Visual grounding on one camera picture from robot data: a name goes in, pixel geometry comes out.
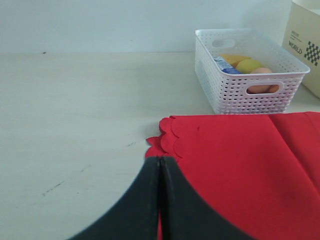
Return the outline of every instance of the blue package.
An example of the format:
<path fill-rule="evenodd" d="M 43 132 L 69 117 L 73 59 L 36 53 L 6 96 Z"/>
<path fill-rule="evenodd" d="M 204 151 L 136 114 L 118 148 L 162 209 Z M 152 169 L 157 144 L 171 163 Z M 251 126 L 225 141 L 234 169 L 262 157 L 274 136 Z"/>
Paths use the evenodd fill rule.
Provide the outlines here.
<path fill-rule="evenodd" d="M 242 74 L 237 69 L 235 69 L 233 66 L 231 66 L 229 63 L 227 63 L 227 61 L 222 56 L 218 56 L 213 59 L 222 72 L 224 72 L 226 74 Z"/>

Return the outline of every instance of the table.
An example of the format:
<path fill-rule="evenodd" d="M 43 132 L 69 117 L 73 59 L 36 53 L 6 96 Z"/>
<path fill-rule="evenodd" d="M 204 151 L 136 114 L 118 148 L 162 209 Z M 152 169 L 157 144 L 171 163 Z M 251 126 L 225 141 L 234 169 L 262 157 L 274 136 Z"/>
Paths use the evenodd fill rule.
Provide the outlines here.
<path fill-rule="evenodd" d="M 106 212 L 170 115 L 213 111 L 193 52 L 0 54 L 0 239 L 64 240 Z M 320 112 L 300 86 L 287 112 Z"/>

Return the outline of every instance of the yellow fruit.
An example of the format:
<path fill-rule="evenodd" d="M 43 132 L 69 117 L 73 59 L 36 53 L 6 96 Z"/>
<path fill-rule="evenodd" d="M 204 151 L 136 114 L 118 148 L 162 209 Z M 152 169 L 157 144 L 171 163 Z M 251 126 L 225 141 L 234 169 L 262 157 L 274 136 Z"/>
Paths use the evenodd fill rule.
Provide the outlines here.
<path fill-rule="evenodd" d="M 243 74 L 250 74 L 256 69 L 263 68 L 261 62 L 254 59 L 245 59 L 238 63 L 235 69 Z"/>
<path fill-rule="evenodd" d="M 236 68 L 238 63 L 241 61 L 251 59 L 249 56 L 240 56 L 234 54 L 221 54 L 220 56 L 223 57 L 224 60 L 234 68 Z"/>

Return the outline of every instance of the checkered pattern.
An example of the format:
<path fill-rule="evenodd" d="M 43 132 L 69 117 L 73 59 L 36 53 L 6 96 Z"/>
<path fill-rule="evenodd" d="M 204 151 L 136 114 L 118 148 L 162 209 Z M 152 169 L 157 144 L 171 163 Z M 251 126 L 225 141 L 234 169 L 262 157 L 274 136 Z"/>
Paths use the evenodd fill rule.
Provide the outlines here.
<path fill-rule="evenodd" d="M 309 41 L 304 57 L 315 66 L 318 66 L 318 61 L 320 59 L 320 47 Z"/>

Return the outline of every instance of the white wall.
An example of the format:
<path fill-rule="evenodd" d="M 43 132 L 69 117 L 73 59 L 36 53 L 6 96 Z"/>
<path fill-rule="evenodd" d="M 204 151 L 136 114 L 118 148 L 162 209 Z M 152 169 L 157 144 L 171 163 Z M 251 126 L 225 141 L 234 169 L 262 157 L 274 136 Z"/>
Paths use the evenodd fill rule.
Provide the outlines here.
<path fill-rule="evenodd" d="M 256 28 L 281 44 L 291 0 L 0 0 L 0 53 L 194 50 L 194 30 Z"/>

